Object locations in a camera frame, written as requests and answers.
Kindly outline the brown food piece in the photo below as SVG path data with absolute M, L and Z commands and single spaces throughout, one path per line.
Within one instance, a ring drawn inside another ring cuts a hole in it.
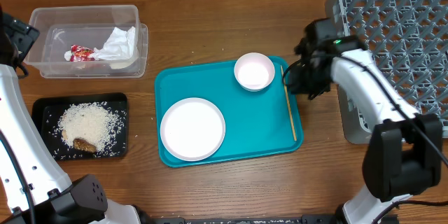
M 89 152 L 89 153 L 95 153 L 97 151 L 96 146 L 92 145 L 91 143 L 87 142 L 86 140 L 84 140 L 82 138 L 74 139 L 73 147 L 76 150 Z

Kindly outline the small white napkin piece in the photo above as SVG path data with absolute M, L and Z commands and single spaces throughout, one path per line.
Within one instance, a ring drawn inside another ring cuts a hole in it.
M 70 51 L 70 50 L 69 50 L 69 51 L 66 51 L 65 54 L 64 54 L 64 58 L 65 58 L 65 60 L 68 61 L 68 62 L 71 61 L 71 56 L 72 56 L 72 54 L 71 54 L 71 51 Z

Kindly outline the white round plate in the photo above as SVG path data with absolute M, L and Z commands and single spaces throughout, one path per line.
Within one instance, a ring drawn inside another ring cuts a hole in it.
M 212 156 L 224 141 L 225 119 L 212 102 L 198 97 L 182 99 L 168 108 L 160 123 L 165 149 L 186 162 Z

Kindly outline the wooden chopstick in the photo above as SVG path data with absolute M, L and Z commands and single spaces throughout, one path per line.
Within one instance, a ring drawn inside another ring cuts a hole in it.
M 287 108 L 288 108 L 288 114 L 289 114 L 289 119 L 290 119 L 290 127 L 291 127 L 292 134 L 293 134 L 293 140 L 297 141 L 297 134 L 296 134 L 296 131 L 295 131 L 295 124 L 294 124 L 294 120 L 293 120 L 293 114 L 292 114 L 292 111 L 291 111 L 291 103 L 290 103 L 290 100 L 289 100 L 288 89 L 286 87 L 286 84 L 284 83 L 284 76 L 285 75 L 284 75 L 284 68 L 283 68 L 282 65 L 280 65 L 280 70 L 281 70 L 281 75 L 282 75 L 283 89 L 284 89 L 284 92 L 285 92 L 286 105 L 287 105 Z

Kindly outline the red snack wrapper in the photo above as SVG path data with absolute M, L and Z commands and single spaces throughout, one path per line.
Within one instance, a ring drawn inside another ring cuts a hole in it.
M 94 50 L 90 48 L 86 48 L 81 45 L 72 45 L 70 51 L 70 62 L 89 62 L 95 61 L 95 58 L 92 56 Z

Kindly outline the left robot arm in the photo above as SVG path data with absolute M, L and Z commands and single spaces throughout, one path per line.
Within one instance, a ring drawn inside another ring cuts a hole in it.
M 45 146 L 25 106 L 17 69 L 39 31 L 1 14 L 1 182 L 7 223 L 151 223 L 145 211 L 106 197 L 95 176 L 71 181 Z

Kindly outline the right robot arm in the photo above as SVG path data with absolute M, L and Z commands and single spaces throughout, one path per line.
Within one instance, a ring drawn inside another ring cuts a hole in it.
M 419 205 L 412 196 L 435 187 L 447 158 L 442 153 L 442 123 L 422 115 L 404 100 L 377 68 L 356 36 L 340 36 L 330 19 L 308 24 L 295 47 L 299 60 L 283 73 L 292 95 L 313 100 L 338 84 L 363 114 L 371 137 L 362 165 L 364 186 L 338 206 L 326 223 L 397 223 L 390 211 Z

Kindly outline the white rice pile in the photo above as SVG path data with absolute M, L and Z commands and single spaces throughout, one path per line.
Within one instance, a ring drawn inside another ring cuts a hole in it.
M 58 160 L 112 158 L 127 148 L 127 105 L 123 101 L 97 101 L 54 106 L 44 125 L 47 147 Z M 76 150 L 73 140 L 82 138 L 96 146 L 95 153 Z

